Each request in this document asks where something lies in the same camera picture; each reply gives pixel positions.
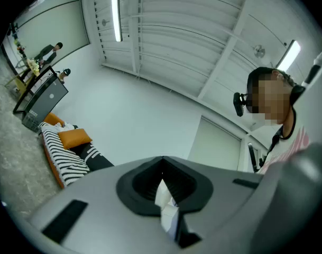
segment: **floor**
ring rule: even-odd
[[[0,50],[0,197],[10,210],[27,218],[60,191],[49,167],[40,137],[21,123],[12,110],[14,77]]]

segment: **black pants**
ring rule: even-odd
[[[30,73],[30,68],[28,68],[27,70],[24,71],[24,74],[20,76],[20,80],[24,81],[24,77],[26,77],[28,75],[28,73]]]

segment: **white ceiling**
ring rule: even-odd
[[[123,41],[116,42],[111,0],[94,0],[105,65],[176,90],[249,132],[255,121],[237,117],[233,94],[245,93],[248,74],[264,66],[252,47],[263,45],[275,66],[297,40],[302,51],[288,73],[298,83],[322,51],[322,33],[295,0],[120,0],[120,6]],[[265,126],[252,134],[271,139],[274,131]]]

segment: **sofa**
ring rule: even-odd
[[[65,124],[56,115],[49,113],[40,124],[40,128],[58,123]],[[61,188],[65,188],[90,172],[114,166],[91,142],[65,149],[59,133],[47,129],[42,130],[40,135],[42,135],[44,151],[50,168]]]

